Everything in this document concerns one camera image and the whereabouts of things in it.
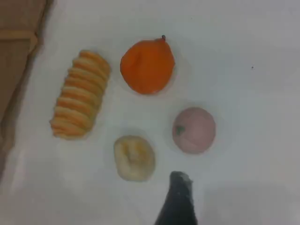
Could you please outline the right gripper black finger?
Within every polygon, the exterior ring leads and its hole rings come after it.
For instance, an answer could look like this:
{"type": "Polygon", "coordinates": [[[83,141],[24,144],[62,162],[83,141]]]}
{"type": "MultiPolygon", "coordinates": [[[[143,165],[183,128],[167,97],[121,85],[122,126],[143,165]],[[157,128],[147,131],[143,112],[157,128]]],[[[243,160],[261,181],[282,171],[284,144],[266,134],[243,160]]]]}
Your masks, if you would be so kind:
{"type": "Polygon", "coordinates": [[[197,225],[193,201],[193,182],[180,171],[173,171],[169,177],[169,189],[156,225],[197,225]]]}

